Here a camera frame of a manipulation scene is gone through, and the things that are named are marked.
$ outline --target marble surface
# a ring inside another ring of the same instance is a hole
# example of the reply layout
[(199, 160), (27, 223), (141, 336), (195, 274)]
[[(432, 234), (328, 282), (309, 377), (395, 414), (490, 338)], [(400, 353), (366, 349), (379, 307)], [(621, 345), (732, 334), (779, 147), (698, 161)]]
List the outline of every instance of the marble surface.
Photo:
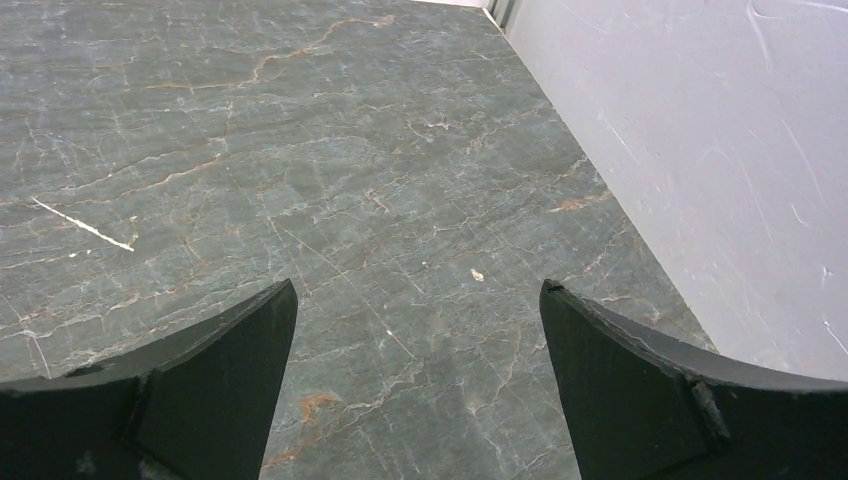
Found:
[(291, 278), (263, 479), (578, 478), (538, 289), (709, 340), (482, 11), (0, 3), (0, 379)]

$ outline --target white vein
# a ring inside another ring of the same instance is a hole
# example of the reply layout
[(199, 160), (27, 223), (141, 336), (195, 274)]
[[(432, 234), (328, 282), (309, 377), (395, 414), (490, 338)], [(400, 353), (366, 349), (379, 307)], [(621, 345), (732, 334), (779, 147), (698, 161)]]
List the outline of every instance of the white vein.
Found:
[[(271, 225), (271, 228), (274, 230), (274, 233), (277, 234), (277, 237), (280, 239), (280, 241), (282, 241), (283, 237), (280, 236), (280, 232), (277, 231), (277, 227), (274, 225), (274, 222), (271, 221), (271, 218), (268, 218), (268, 223)], [(374, 316), (377, 317), (377, 319), (380, 321), (380, 323), (383, 324), (383, 328), (386, 329), (386, 334), (389, 337), (391, 337), (395, 342), (397, 342), (397, 344), (400, 345), (400, 348), (402, 348), (403, 351), (407, 353), (407, 355), (412, 357), (414, 360), (416, 359), (415, 355), (413, 355), (412, 352), (410, 352), (409, 349), (406, 348), (406, 345), (404, 345), (403, 342), (400, 341), (400, 339), (397, 337), (397, 335), (395, 335), (395, 333), (392, 332), (392, 330), (389, 328), (388, 324), (386, 324), (386, 321), (383, 320), (383, 317), (381, 317), (380, 314), (377, 313), (377, 310), (375, 310), (374, 307), (368, 302), (368, 300), (365, 299), (365, 296), (362, 295), (359, 292), (359, 289), (356, 288), (356, 285), (350, 280), (350, 278), (348, 278), (348, 276), (343, 271), (341, 271), (341, 269), (339, 269), (339, 267), (336, 266), (335, 263), (331, 262), (329, 258), (325, 257), (320, 252), (318, 252), (317, 250), (312, 248), (308, 243), (306, 243), (303, 240), (301, 240), (300, 238), (298, 238), (295, 234), (291, 233), (290, 231), (286, 230), (285, 228), (283, 228), (282, 230), (283, 230), (283, 232), (286, 233), (286, 235), (292, 237), (296, 242), (303, 245), (307, 250), (314, 253), (315, 255), (318, 255), (318, 257), (321, 260), (323, 260), (327, 265), (329, 265), (333, 270), (335, 270), (336, 273), (338, 273), (351, 287), (353, 287), (353, 290), (355, 292), (357, 292), (360, 297), (362, 297), (362, 301), (365, 303), (365, 305), (368, 307), (368, 309), (371, 310), (371, 313), (373, 313)]]
[(62, 213), (62, 212), (56, 210), (55, 208), (51, 207), (50, 205), (45, 205), (45, 204), (39, 202), (38, 199), (36, 199), (35, 197), (32, 197), (32, 201), (37, 203), (39, 206), (43, 207), (48, 212), (55, 213), (56, 215), (58, 215), (58, 216), (64, 218), (65, 220), (73, 223), (74, 225), (78, 226), (79, 228), (81, 228), (81, 229), (83, 229), (87, 232), (91, 232), (91, 233), (97, 235), (98, 237), (102, 238), (103, 240), (106, 240), (107, 242), (111, 243), (112, 245), (115, 245), (116, 247), (121, 247), (124, 250), (130, 251), (130, 252), (135, 251), (131, 246), (127, 245), (126, 243), (121, 243), (121, 242), (119, 242), (119, 241), (117, 241), (113, 238), (110, 238), (106, 235), (103, 235), (96, 228), (94, 228), (90, 225), (87, 225), (87, 224), (77, 220), (76, 218), (69, 217), (69, 216), (65, 215), (64, 213)]
[(3, 296), (3, 300), (6, 301), (6, 305), (9, 305), (9, 308), (12, 309), (12, 312), (14, 312), (15, 315), (18, 317), (18, 325), (20, 325), (21, 328), (24, 329), (21, 333), (23, 333), (26, 337), (31, 338), (33, 343), (35, 343), (35, 348), (38, 349), (38, 354), (41, 356), (41, 362), (44, 364), (44, 369), (47, 370), (47, 378), (53, 378), (53, 374), (50, 373), (50, 364), (47, 363), (47, 357), (44, 356), (44, 350), (41, 349), (41, 345), (38, 343), (38, 335), (36, 335), (36, 333), (32, 330), (24, 327), (24, 317), (22, 317), (21, 314), (18, 313), (18, 310), (14, 307), (14, 305), (12, 305), (12, 302), (10, 302), (9, 299), (5, 296)]

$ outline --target white wall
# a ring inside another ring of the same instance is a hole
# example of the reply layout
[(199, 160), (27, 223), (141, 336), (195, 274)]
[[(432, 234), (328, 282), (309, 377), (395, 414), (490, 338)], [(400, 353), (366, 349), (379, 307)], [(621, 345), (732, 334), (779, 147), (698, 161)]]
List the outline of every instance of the white wall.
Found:
[(848, 379), (848, 0), (523, 0), (508, 38), (716, 347)]

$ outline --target curved black edge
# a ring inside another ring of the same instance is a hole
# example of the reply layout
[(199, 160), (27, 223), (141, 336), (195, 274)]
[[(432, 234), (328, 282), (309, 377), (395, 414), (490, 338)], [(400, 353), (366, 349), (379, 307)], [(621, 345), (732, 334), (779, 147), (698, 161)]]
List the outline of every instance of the curved black edge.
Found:
[(286, 280), (63, 377), (0, 383), (0, 478), (258, 478), (296, 317)]
[(848, 383), (716, 355), (552, 280), (539, 309), (583, 480), (848, 475)]

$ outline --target gray stone floor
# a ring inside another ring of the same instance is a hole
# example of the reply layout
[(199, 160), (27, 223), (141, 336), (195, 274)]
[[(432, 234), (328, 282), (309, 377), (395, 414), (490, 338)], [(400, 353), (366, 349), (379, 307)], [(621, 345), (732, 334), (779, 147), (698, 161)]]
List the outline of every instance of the gray stone floor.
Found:
[(263, 479), (577, 478), (542, 280), (709, 343), (479, 10), (27, 1), (0, 26), (2, 379), (292, 278)]

